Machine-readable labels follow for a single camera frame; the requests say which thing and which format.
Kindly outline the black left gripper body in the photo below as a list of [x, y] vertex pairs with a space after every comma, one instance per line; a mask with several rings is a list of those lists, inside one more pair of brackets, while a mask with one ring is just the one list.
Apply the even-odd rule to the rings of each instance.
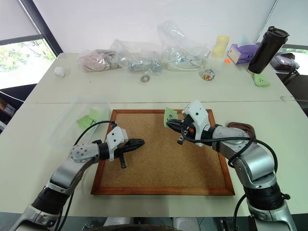
[[134, 141], [129, 140], [126, 144], [116, 148], [116, 150], [114, 151], [114, 158], [119, 159], [122, 169], [127, 167], [124, 159], [124, 153], [132, 151], [133, 146], [134, 146]]

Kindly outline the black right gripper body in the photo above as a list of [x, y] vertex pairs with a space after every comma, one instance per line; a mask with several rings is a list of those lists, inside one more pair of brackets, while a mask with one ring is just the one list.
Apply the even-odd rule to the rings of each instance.
[[181, 122], [180, 137], [177, 142], [180, 145], [183, 145], [184, 141], [195, 143], [195, 135], [196, 130], [195, 126], [193, 125], [193, 119], [190, 115], [186, 115], [186, 117]]

